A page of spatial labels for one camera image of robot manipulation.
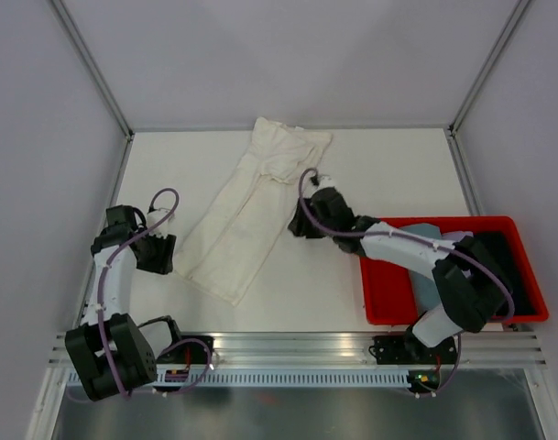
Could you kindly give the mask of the white t shirt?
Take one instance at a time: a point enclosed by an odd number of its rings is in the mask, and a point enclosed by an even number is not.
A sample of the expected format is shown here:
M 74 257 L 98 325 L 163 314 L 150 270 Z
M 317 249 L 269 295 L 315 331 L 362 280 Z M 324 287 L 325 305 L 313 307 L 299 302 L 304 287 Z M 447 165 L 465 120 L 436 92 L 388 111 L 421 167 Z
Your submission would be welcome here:
M 294 213 L 302 173 L 320 164 L 332 140 L 258 118 L 230 179 L 174 256 L 176 273 L 238 305 Z

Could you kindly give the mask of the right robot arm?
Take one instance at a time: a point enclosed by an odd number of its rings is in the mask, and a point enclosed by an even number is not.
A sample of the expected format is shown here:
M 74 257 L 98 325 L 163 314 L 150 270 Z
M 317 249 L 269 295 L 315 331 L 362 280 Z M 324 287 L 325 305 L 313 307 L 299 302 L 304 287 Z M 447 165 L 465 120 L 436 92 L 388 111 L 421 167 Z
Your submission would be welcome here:
M 478 333 L 498 319 L 513 317 L 509 281 L 487 249 L 474 237 L 457 242 L 417 235 L 370 216 L 355 215 L 333 186 L 320 186 L 298 197 L 289 224 L 296 237 L 328 237 L 345 253 L 415 272 L 432 281 L 439 303 L 427 310 L 403 340 L 406 356 L 423 362 L 445 339 Z

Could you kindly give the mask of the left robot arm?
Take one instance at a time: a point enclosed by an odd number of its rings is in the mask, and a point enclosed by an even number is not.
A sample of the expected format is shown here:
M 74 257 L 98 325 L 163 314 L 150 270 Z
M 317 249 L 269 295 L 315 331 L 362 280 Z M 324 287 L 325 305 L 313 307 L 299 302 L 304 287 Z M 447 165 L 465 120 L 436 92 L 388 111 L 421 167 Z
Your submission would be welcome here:
M 107 226 L 91 245 L 93 292 L 80 324 L 68 331 L 65 347 L 87 397 L 98 402 L 133 390 L 157 377 L 154 353 L 174 363 L 185 352 L 180 335 L 159 334 L 151 348 L 129 313 L 136 270 L 172 272 L 176 237 L 168 232 L 173 212 L 130 205 L 106 210 Z

